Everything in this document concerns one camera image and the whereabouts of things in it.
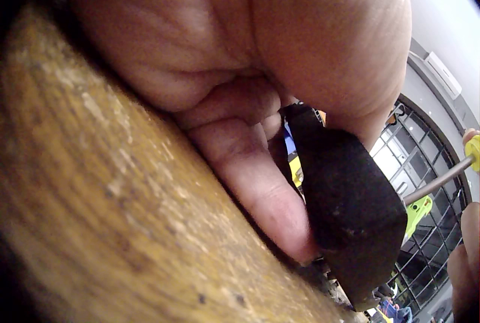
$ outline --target white wall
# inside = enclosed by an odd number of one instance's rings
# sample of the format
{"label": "white wall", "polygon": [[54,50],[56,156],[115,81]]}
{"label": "white wall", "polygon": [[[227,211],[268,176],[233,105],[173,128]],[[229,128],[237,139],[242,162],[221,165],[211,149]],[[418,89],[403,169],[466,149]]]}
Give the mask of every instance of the white wall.
{"label": "white wall", "polygon": [[411,0],[413,38],[434,51],[480,121],[480,9],[474,0]]}

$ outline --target metal shaft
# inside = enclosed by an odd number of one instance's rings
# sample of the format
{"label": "metal shaft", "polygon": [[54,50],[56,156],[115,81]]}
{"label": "metal shaft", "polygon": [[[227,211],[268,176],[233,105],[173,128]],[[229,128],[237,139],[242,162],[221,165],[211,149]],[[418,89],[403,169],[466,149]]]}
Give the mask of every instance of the metal shaft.
{"label": "metal shaft", "polygon": [[413,202],[418,201],[420,198],[432,193],[435,189],[443,186],[449,180],[458,176],[461,172],[470,167],[473,162],[475,162],[475,157],[473,155],[465,157],[463,160],[461,160],[460,163],[451,167],[451,169],[449,169],[448,172],[446,172],[442,176],[435,178],[430,183],[425,184],[425,186],[418,188],[416,191],[410,193],[408,196],[403,198],[405,205],[410,205]]}

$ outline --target yellow screwdriver handle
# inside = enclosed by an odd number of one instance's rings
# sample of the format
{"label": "yellow screwdriver handle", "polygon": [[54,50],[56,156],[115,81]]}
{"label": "yellow screwdriver handle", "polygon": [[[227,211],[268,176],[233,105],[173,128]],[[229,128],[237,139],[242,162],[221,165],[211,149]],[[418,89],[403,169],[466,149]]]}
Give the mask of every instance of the yellow screwdriver handle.
{"label": "yellow screwdriver handle", "polygon": [[480,170],[480,135],[473,136],[467,144],[465,145],[465,156],[473,155],[475,157],[475,162],[472,163],[471,167],[475,172]]}

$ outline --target wooden board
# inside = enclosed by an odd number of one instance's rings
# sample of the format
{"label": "wooden board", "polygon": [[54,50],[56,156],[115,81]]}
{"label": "wooden board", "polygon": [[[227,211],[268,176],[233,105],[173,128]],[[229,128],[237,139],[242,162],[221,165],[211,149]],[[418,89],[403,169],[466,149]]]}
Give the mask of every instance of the wooden board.
{"label": "wooden board", "polygon": [[168,116],[75,47],[29,3],[1,63],[1,236],[41,315],[365,321],[321,272],[281,263]]}

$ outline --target screwdriver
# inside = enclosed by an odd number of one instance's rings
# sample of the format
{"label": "screwdriver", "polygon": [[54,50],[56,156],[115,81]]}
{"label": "screwdriver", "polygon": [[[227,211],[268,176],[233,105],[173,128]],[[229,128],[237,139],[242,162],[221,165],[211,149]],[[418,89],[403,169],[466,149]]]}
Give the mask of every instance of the screwdriver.
{"label": "screwdriver", "polygon": [[408,196],[403,198],[405,205],[411,205],[413,202],[418,201],[420,198],[423,198],[436,189],[443,186],[452,178],[458,176],[468,167],[472,167],[475,172],[478,172],[480,169],[480,135],[473,136],[466,145],[465,145],[465,158],[461,160],[458,164],[454,165],[449,169],[445,174],[435,178],[433,181],[429,182],[423,187],[418,188],[413,193],[410,193]]}

